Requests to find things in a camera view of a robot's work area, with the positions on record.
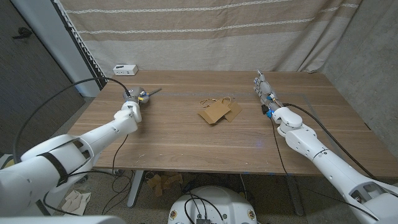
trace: wooden table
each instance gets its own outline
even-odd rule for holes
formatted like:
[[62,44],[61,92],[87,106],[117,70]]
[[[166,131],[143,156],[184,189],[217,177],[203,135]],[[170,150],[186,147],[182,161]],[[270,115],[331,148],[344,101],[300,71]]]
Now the wooden table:
[[[253,90],[256,76],[256,72],[139,71],[134,77],[114,77],[128,88],[141,86],[148,92],[163,88],[141,106],[142,122],[118,152],[115,168],[283,175],[271,121],[262,114]],[[265,76],[281,102],[296,104],[318,117],[376,177],[398,177],[397,159],[323,74],[267,72]],[[122,94],[118,84],[109,82],[69,133],[83,134],[110,122],[124,103]],[[199,101],[224,96],[238,102],[242,112],[231,123],[222,119],[209,125],[197,113],[203,110]],[[314,120],[295,108],[291,110],[317,132],[323,144],[362,172]],[[123,140],[105,149],[96,167],[111,168]],[[277,141],[288,173],[321,175],[278,134]]]

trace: wire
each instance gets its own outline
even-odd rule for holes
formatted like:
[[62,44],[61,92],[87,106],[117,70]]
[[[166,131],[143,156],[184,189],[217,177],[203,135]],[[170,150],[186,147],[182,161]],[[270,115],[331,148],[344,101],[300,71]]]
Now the wire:
[[198,210],[198,213],[199,213],[199,215],[201,216],[201,214],[200,214],[200,211],[199,211],[199,208],[198,208],[198,205],[197,205],[197,203],[196,203],[196,201],[195,200],[193,200],[193,203],[195,203],[195,206],[197,207],[197,210]]
[[291,103],[284,103],[284,106],[293,106],[297,109],[299,109],[300,111],[303,111],[304,113],[306,113],[307,115],[309,115],[312,119],[314,119],[319,126],[327,133],[327,135],[329,135],[329,137],[338,145],[338,147],[340,147],[341,150],[343,150],[343,152],[352,160],[356,163],[356,165],[358,165],[363,171],[365,171],[365,173],[367,173],[372,179],[377,180],[377,178],[370,173],[370,171],[368,171],[365,167],[363,167],[338,141],[337,139],[335,139],[335,137],[333,137],[333,135],[331,135],[331,133],[326,129],[326,127],[324,127],[324,125],[316,118],[314,117],[314,115],[312,115],[311,113],[309,113],[308,111],[306,111],[305,109],[297,106],[297,105],[293,105]]
[[41,200],[36,201],[37,208],[43,213],[44,216],[51,216],[48,209],[46,209],[44,203]]
[[88,82],[88,81],[92,81],[92,80],[111,80],[116,82],[117,84],[121,85],[124,88],[124,91],[126,92],[128,97],[131,97],[129,91],[127,90],[127,88],[119,81],[113,79],[113,78],[107,78],[107,77],[96,77],[96,78],[88,78],[82,81],[78,81],[75,83],[72,83],[71,85],[68,85],[67,87],[65,87],[64,89],[60,90],[58,93],[54,94],[53,96],[51,96],[49,99],[47,99],[46,101],[44,101],[40,106],[38,106],[33,112],[32,114],[30,114],[30,116],[25,120],[24,124],[22,125],[22,127],[20,128],[20,130],[18,131],[18,133],[16,134],[16,137],[14,139],[14,143],[12,145],[12,155],[14,156],[14,162],[17,164],[19,162],[21,162],[20,157],[17,155],[17,146],[19,143],[19,139],[21,138],[21,134],[23,132],[23,130],[25,129],[25,127],[27,126],[27,123],[33,118],[33,116],[38,112],[39,109],[41,109],[44,105],[46,105],[50,100],[54,99],[56,96],[58,96],[59,94],[63,93],[65,90],[75,86],[75,85],[79,85],[81,83],[84,82]]
[[254,211],[257,211],[257,209],[256,209],[256,198],[253,195],[253,193],[247,190],[246,191],[246,195],[248,196],[248,198],[246,200],[248,202],[250,202],[250,204],[253,207]]
[[196,175],[196,177],[195,177],[193,180],[191,180],[190,182],[188,182],[188,183],[185,185],[184,188],[181,186],[181,189],[182,189],[182,190],[181,190],[181,193],[185,194],[185,193],[187,193],[188,191],[194,189],[194,186],[196,186],[196,182],[197,182],[199,176],[201,176],[202,174],[209,175],[210,177],[214,177],[214,178],[216,178],[217,180],[219,180],[219,182],[218,182],[217,185],[220,185],[220,186],[223,186],[223,187],[232,189],[232,186],[229,184],[230,181],[228,181],[228,180],[226,180],[226,179],[223,179],[223,178],[221,178],[221,177],[219,177],[219,176],[217,176],[217,175],[214,175],[214,174],[199,173],[199,174]]
[[242,185],[243,185],[243,190],[244,190],[244,198],[247,200],[248,199],[248,195],[246,194],[246,187],[244,186],[242,174],[239,174],[239,176],[241,177],[241,180],[242,180]]
[[375,221],[379,221],[375,216],[373,216],[373,215],[370,214],[369,212],[363,210],[362,208],[359,208],[359,207],[357,207],[357,206],[355,206],[355,205],[353,205],[353,204],[350,204],[350,203],[345,202],[345,201],[343,201],[343,200],[340,200],[340,199],[338,199],[338,198],[334,198],[334,197],[332,197],[332,196],[325,195],[325,194],[322,194],[322,193],[320,193],[320,192],[316,192],[316,191],[314,191],[314,190],[312,190],[312,189],[310,189],[310,188],[308,188],[308,187],[306,187],[306,186],[304,186],[304,185],[302,185],[302,184],[299,184],[296,180],[294,180],[294,182],[295,182],[298,186],[300,186],[300,187],[302,187],[302,188],[304,188],[304,189],[306,189],[306,190],[309,190],[309,191],[311,191],[311,192],[313,192],[313,193],[316,193],[316,194],[318,194],[318,195],[322,195],[322,196],[324,196],[324,197],[327,197],[327,198],[336,200],[336,201],[338,201],[338,202],[344,203],[344,204],[346,204],[346,205],[349,205],[349,206],[351,206],[351,207],[353,207],[353,208],[356,208],[356,209],[358,209],[359,211],[361,211],[361,212],[363,212],[363,213],[369,215],[369,216],[372,217]]
[[[107,173],[107,172],[103,172],[103,171],[99,171],[99,170],[90,170],[90,171],[84,171],[84,172],[77,172],[77,173],[74,173],[74,174],[69,174],[68,176],[69,176],[69,177],[73,177],[73,176],[75,176],[75,175],[88,174],[88,173],[100,173],[100,174],[111,175],[111,176],[114,177],[113,174],[110,174],[110,173]],[[120,177],[116,177],[115,180],[113,181],[113,183],[112,183],[112,188],[113,188],[114,182],[115,182],[118,178],[120,178]],[[129,183],[131,183],[132,174],[131,174],[131,178],[129,178],[129,177],[127,177],[127,178],[129,179]],[[47,204],[47,202],[45,201],[45,199],[47,198],[47,194],[48,194],[48,192],[44,195],[44,198],[43,198],[43,204],[44,204],[46,207],[51,208],[52,210],[57,211],[57,212],[60,212],[60,213],[69,214],[69,215],[77,215],[77,214],[74,214],[74,213],[70,213],[70,212],[65,212],[65,211],[63,211],[63,210],[59,210],[59,209],[54,208],[53,206]]]
[[[272,130],[273,130],[273,133],[274,133],[276,148],[278,149],[278,154],[279,154],[280,162],[282,163],[282,167],[284,168],[284,171],[285,171],[286,175],[289,175],[289,174],[287,173],[286,169],[285,169],[285,165],[284,165],[284,162],[283,162],[283,160],[282,160],[282,156],[280,156],[279,146],[278,146],[278,142],[277,142],[277,140],[276,140],[276,135],[275,135],[275,127],[274,127],[274,123],[272,122],[272,119],[271,119],[271,118],[270,118],[270,121],[271,121],[271,123],[272,123]],[[332,196],[325,195],[325,194],[322,194],[322,193],[320,193],[320,192],[316,192],[316,191],[314,191],[314,190],[312,190],[312,189],[310,189],[310,188],[308,188],[308,187],[306,187],[306,186],[304,186],[304,185],[302,185],[302,184],[299,184],[295,179],[293,179],[293,181],[294,181],[298,186],[300,186],[300,187],[303,187],[303,188],[305,188],[305,189],[307,189],[307,190],[309,190],[309,191],[311,191],[311,192],[313,192],[313,193],[316,193],[316,194],[318,194],[318,195],[321,195],[321,196],[324,196],[324,197],[327,197],[327,198],[336,200],[336,201],[338,201],[338,202],[341,202],[341,203],[344,203],[344,204],[346,204],[346,205],[349,205],[349,206],[351,206],[351,207],[353,207],[353,208],[356,208],[356,209],[358,209],[359,211],[361,211],[361,212],[363,212],[363,213],[369,215],[369,216],[372,217],[373,219],[375,219],[375,221],[379,221],[375,216],[373,216],[373,215],[370,214],[369,212],[363,210],[362,208],[359,208],[359,207],[357,207],[357,206],[355,206],[355,205],[353,205],[353,204],[350,204],[350,203],[345,202],[345,201],[343,201],[343,200],[340,200],[340,199],[338,199],[338,198],[334,198],[334,197],[332,197]]]
[[48,192],[45,193],[44,198],[43,198],[43,204],[44,204],[46,207],[51,208],[51,209],[54,210],[54,211],[64,213],[64,214],[79,216],[79,215],[74,214],[74,213],[70,213],[70,212],[65,212],[65,211],[63,211],[63,210],[59,210],[59,209],[54,208],[53,206],[47,204],[47,203],[45,202],[45,199],[47,198],[47,195],[48,195],[48,194],[49,194]]
[[218,215],[220,216],[221,221],[222,221],[223,223],[225,223],[225,222],[224,222],[224,219],[223,219],[223,216],[221,215],[221,213],[220,213],[220,211],[218,210],[217,207],[215,207],[211,202],[209,202],[208,200],[206,200],[206,199],[204,199],[204,198],[198,197],[198,196],[196,196],[196,195],[193,195],[193,196],[195,196],[196,198],[190,198],[190,199],[188,199],[188,200],[185,202],[185,204],[184,204],[185,214],[187,215],[188,219],[190,220],[190,222],[191,222],[192,224],[195,224],[195,223],[192,221],[191,217],[188,215],[188,212],[187,212],[187,203],[188,203],[189,201],[193,200],[193,199],[200,199],[200,200],[204,200],[205,202],[209,203],[209,204],[210,204],[211,206],[213,206],[213,208],[218,212]]
[[[130,176],[130,178],[127,177],[127,176],[125,176],[125,175],[120,176],[120,177],[127,177],[127,178],[129,179],[129,182],[126,184],[126,186],[124,186],[124,188],[123,188],[121,191],[117,191],[117,190],[115,190],[115,189],[113,188],[113,184],[114,184],[115,181],[118,180],[120,177],[116,178],[116,179],[113,181],[113,183],[112,183],[112,190],[113,190],[114,192],[116,192],[117,194],[116,194],[115,196],[113,196],[113,197],[106,203],[106,205],[104,206],[104,209],[102,210],[102,213],[101,213],[102,215],[107,214],[112,208],[114,208],[115,206],[119,205],[121,202],[123,202],[124,199],[127,198],[127,196],[129,195],[129,192],[128,192],[129,187],[128,187],[128,186],[129,186],[129,185],[131,186],[131,184],[132,184],[132,182],[131,182],[131,180],[132,180],[132,174],[133,174],[133,171],[131,171],[131,176]],[[112,201],[114,198],[116,198],[118,195],[120,195],[121,193],[126,192],[126,191],[127,191],[127,194],[126,194],[118,203],[114,204],[111,208],[109,208],[106,212],[104,212],[104,211],[105,211],[105,208],[109,205],[109,203],[111,203],[111,201]]]
[[274,138],[275,138],[276,148],[278,149],[279,159],[280,159],[280,162],[282,163],[282,168],[284,169],[284,171],[285,171],[286,175],[288,175],[288,174],[287,174],[287,171],[286,171],[286,169],[285,169],[284,162],[282,161],[282,156],[280,156],[280,151],[279,151],[278,141],[276,141],[276,135],[275,135],[275,126],[274,126],[274,122],[272,122],[272,119],[271,119],[271,118],[269,118],[269,120],[271,121],[271,124],[272,124],[272,132],[274,133]]
[[[194,195],[194,194],[191,194],[191,191],[189,191],[189,195],[191,195],[191,197],[192,197],[192,196],[198,197],[198,196],[196,196],[196,195]],[[201,203],[203,204],[203,208],[205,208],[205,219],[207,219],[206,205],[205,205],[205,203],[203,202],[202,199],[199,199],[199,200],[201,200]]]
[[[119,146],[118,150],[116,150],[116,152],[114,153],[113,162],[112,162],[112,174],[113,174],[113,172],[114,172],[114,162],[115,162],[115,159],[116,159],[116,155],[118,154],[120,148],[122,148],[123,144],[126,142],[127,137],[129,137],[129,135],[126,135],[126,138],[124,139],[124,141],[122,142],[122,144]],[[114,198],[116,198],[116,197],[117,197],[118,195],[120,195],[121,193],[123,193],[123,192],[129,190],[129,189],[128,189],[128,185],[131,184],[132,174],[133,174],[133,172],[131,171],[131,177],[130,177],[130,179],[129,179],[129,182],[126,184],[126,186],[124,186],[124,188],[123,188],[121,191],[117,191],[117,190],[114,189],[114,183],[115,183],[119,178],[121,178],[121,177],[126,177],[126,176],[125,176],[125,175],[122,175],[122,176],[120,176],[120,177],[117,177],[117,178],[115,178],[115,180],[112,182],[112,190],[113,190],[113,192],[116,193],[116,195],[113,196],[113,197],[106,203],[106,205],[104,206],[104,209],[103,209],[102,212],[101,212],[102,215],[107,214],[112,208],[114,208],[115,206],[117,206],[118,204],[120,204],[124,199],[126,199],[126,197],[127,197],[128,194],[126,194],[122,200],[120,200],[118,203],[116,203],[115,205],[113,205],[110,209],[108,209],[108,210],[105,212],[105,208],[109,205],[109,203],[111,203],[111,201],[112,201]]]
[[118,154],[120,148],[122,148],[123,144],[126,142],[127,137],[129,137],[129,135],[126,135],[126,138],[124,139],[124,141],[122,142],[122,144],[119,146],[118,150],[116,150],[116,152],[114,153],[113,162],[112,162],[112,174],[113,174],[113,172],[114,172],[114,160],[116,159],[116,155]]

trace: gray wall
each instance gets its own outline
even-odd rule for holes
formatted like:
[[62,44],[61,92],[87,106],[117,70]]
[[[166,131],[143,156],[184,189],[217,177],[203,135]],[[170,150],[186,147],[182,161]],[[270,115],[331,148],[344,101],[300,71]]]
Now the gray wall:
[[363,0],[320,71],[398,157],[398,0]]
[[[11,0],[40,40],[73,82],[93,78],[82,59],[52,0]],[[94,81],[76,86],[82,96],[96,97],[100,92]]]

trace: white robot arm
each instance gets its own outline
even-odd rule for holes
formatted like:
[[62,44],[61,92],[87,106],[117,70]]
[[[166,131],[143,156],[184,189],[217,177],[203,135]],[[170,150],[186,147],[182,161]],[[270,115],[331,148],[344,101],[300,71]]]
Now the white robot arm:
[[100,153],[121,136],[137,130],[141,122],[139,103],[149,95],[141,87],[124,94],[126,102],[114,120],[81,136],[64,134],[49,139],[22,155],[22,162],[0,170],[0,216],[13,216],[78,181],[91,170]]
[[360,174],[322,144],[314,130],[302,123],[302,118],[283,107],[264,74],[257,71],[254,91],[268,107],[267,115],[280,124],[278,133],[285,137],[293,150],[311,160],[346,202],[369,214],[350,207],[361,223],[389,220],[398,212],[398,187],[376,181]]

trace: beige curtain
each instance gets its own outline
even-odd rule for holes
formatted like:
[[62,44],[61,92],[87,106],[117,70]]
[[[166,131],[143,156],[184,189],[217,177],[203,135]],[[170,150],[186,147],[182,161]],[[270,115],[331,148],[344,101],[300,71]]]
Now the beige curtain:
[[61,0],[107,75],[320,68],[361,0]]

